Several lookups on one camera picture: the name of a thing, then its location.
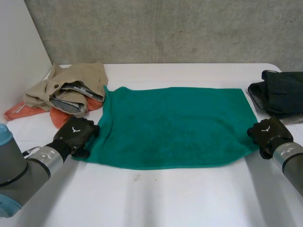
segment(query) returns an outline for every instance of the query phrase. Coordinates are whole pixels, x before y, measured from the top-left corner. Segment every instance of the table surface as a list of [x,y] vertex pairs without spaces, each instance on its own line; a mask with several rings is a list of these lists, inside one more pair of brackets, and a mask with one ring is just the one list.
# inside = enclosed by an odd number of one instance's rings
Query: table surface
[[[268,117],[247,95],[271,64],[105,65],[109,90],[125,86],[242,88],[258,120]],[[102,109],[87,118],[97,123]],[[49,113],[8,123],[21,150],[51,142]],[[287,126],[303,144],[303,126]],[[223,167],[138,171],[68,158],[6,227],[299,227],[303,199],[272,160],[258,152]]]

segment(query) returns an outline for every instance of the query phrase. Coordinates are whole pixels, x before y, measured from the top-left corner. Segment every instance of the gray concrete wall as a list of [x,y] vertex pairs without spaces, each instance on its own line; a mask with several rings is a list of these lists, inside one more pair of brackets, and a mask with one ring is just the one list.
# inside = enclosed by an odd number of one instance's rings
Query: gray concrete wall
[[302,0],[25,0],[52,62],[303,70]]

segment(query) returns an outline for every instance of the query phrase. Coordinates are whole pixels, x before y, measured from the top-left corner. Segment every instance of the towel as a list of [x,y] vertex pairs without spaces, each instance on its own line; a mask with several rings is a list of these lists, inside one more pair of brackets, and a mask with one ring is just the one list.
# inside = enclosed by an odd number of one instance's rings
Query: towel
[[106,91],[99,136],[86,162],[128,169],[223,166],[258,147],[241,89],[171,87]]

